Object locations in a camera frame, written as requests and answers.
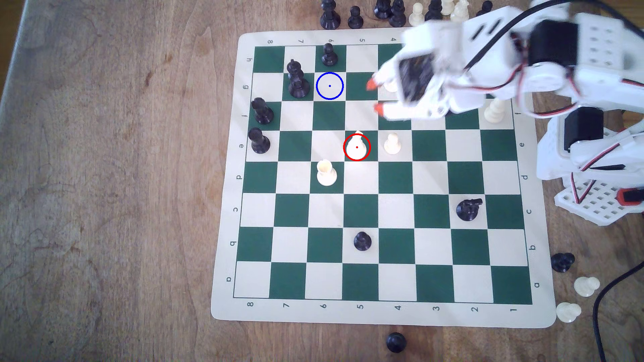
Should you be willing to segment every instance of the wire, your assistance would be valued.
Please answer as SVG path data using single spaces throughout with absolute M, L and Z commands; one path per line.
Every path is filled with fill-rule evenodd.
M 637 273 L 642 268 L 644 268 L 644 262 L 641 262 L 639 265 L 635 266 L 635 268 L 633 268 L 633 269 L 625 272 L 624 274 L 618 276 L 615 280 L 613 280 L 608 285 L 606 285 L 606 288 L 602 289 L 601 292 L 599 293 L 599 295 L 597 295 L 597 299 L 595 299 L 595 304 L 592 306 L 592 330 L 593 330 L 593 332 L 595 332 L 595 342 L 597 342 L 597 349 L 599 350 L 599 353 L 600 353 L 600 361 L 601 362 L 606 362 L 606 355 L 604 354 L 603 345 L 601 343 L 600 326 L 599 326 L 599 321 L 598 321 L 598 318 L 597 318 L 598 317 L 597 314 L 599 313 L 599 309 L 600 309 L 601 299 L 615 285 L 617 285 L 622 280 L 628 278 L 629 276 Z
M 644 32 L 639 29 L 635 24 L 633 24 L 630 20 L 626 19 L 624 15 L 621 15 L 617 10 L 611 8 L 610 6 L 604 4 L 603 2 L 599 0 L 549 0 L 544 3 L 541 3 L 539 5 L 535 5 L 531 7 L 530 9 L 522 12 L 521 14 L 517 15 L 514 19 L 510 20 L 509 23 L 507 23 L 501 30 L 499 30 L 493 37 L 490 39 L 490 41 L 483 47 L 481 50 L 478 51 L 476 55 L 474 55 L 474 58 L 465 65 L 465 68 L 463 69 L 464 71 L 468 71 L 470 68 L 472 68 L 476 63 L 478 63 L 483 56 L 494 46 L 494 44 L 505 35 L 514 25 L 517 25 L 521 20 L 525 19 L 526 17 L 541 11 L 545 8 L 549 8 L 550 6 L 554 5 L 560 5 L 560 4 L 565 4 L 565 3 L 590 3 L 592 5 L 595 5 L 602 10 L 606 11 L 608 14 L 613 16 L 616 19 L 621 20 L 624 23 L 624 26 L 629 29 L 630 31 L 634 32 L 637 36 L 640 38 L 644 39 Z

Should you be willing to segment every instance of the chess board mat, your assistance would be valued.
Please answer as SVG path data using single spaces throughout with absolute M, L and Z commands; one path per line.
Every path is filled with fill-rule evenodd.
M 248 33 L 240 37 L 211 312 L 217 319 L 544 328 L 555 304 L 535 120 L 513 104 L 498 124 L 483 109 L 389 122 L 395 100 L 365 84 L 400 48 L 402 29 Z M 331 42 L 339 62 L 321 63 Z M 310 93 L 289 95 L 286 63 Z M 332 71 L 336 75 L 323 75 Z M 262 97 L 275 117 L 254 120 Z M 255 154 L 259 127 L 270 149 Z M 345 138 L 369 139 L 362 161 Z M 383 142 L 396 132 L 402 149 Z M 317 182 L 332 162 L 337 181 Z M 464 222 L 457 204 L 483 199 Z M 373 244 L 358 251 L 353 238 Z

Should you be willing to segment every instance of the white chess piece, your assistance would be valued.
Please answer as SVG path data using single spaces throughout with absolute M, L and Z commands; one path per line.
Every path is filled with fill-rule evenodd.
M 322 186 L 331 186 L 337 180 L 336 169 L 333 168 L 331 161 L 322 160 L 317 163 L 317 181 Z
M 490 123 L 499 123 L 506 115 L 507 101 L 494 98 L 489 106 L 483 112 L 486 121 Z
M 363 133 L 360 131 L 356 131 L 356 133 L 358 135 L 351 137 L 346 144 L 346 154 L 354 160 L 359 160 L 366 155 L 366 145 L 362 141 L 362 136 L 360 136 Z
M 454 11 L 454 0 L 442 0 L 440 5 L 442 6 L 442 10 L 440 11 L 442 15 L 447 16 Z
M 582 308 L 579 304 L 567 303 L 565 301 L 557 305 L 557 318 L 564 323 L 570 323 L 574 321 L 581 313 Z
M 469 19 L 468 5 L 468 0 L 460 0 L 454 6 L 454 12 L 451 13 L 450 20 L 455 21 L 456 23 L 462 23 Z
M 591 276 L 590 278 L 580 276 L 574 281 L 574 291 L 582 297 L 589 297 L 600 287 L 600 280 Z
M 425 16 L 422 14 L 422 4 L 415 3 L 412 7 L 412 13 L 409 15 L 409 25 L 419 26 L 425 22 Z
M 397 133 L 390 133 L 387 140 L 384 142 L 384 150 L 390 155 L 395 155 L 401 150 L 401 142 L 398 139 Z

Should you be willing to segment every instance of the wood grain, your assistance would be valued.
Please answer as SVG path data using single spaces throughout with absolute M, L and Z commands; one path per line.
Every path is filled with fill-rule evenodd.
M 495 1 L 495 6 L 524 1 Z M 372 1 L 352 5 L 365 27 Z M 408 3 L 407 12 L 411 10 Z M 470 14 L 480 8 L 472 1 Z M 553 204 L 557 301 L 571 324 L 483 329 L 218 321 L 210 299 L 237 39 L 315 30 L 317 1 L 30 0 L 0 109 L 0 359 L 180 361 L 593 361 L 594 297 L 644 258 L 644 224 L 596 227 Z M 536 99 L 541 110 L 565 105 Z M 537 121 L 540 135 L 545 121 Z M 644 273 L 602 303 L 611 361 L 644 360 Z M 391 331 L 408 338 L 387 351 Z

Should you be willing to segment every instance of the captured chess piece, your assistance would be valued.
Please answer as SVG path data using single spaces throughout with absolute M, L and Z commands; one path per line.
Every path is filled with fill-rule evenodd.
M 550 257 L 550 265 L 556 272 L 567 272 L 573 263 L 574 255 L 571 252 L 558 252 Z
M 349 12 L 351 13 L 349 20 L 347 21 L 349 24 L 349 28 L 351 29 L 362 28 L 362 25 L 365 24 L 365 20 L 360 16 L 360 8 L 356 5 L 351 6 L 351 9 L 349 10 Z
M 398 332 L 393 332 L 387 336 L 387 349 L 393 353 L 400 353 L 407 347 L 407 340 Z
M 403 0 L 393 0 L 392 16 L 389 18 L 389 25 L 394 28 L 403 27 L 407 23 L 407 17 L 404 15 Z
M 391 0 L 377 0 L 375 2 L 374 15 L 380 20 L 389 19 L 392 16 Z
M 340 15 L 336 12 L 336 2 L 334 0 L 322 0 L 322 16 L 320 25 L 325 30 L 335 30 L 340 26 Z

